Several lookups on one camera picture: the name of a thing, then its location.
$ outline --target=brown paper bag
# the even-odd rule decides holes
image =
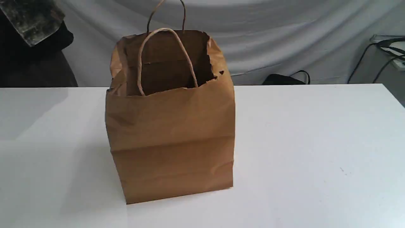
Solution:
[[[234,89],[211,37],[123,37],[111,73],[105,121],[127,204],[232,187]]]

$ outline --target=table surface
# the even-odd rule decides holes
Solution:
[[[405,109],[382,86],[236,86],[234,187],[126,205],[106,88],[0,89],[0,226],[405,227]]]

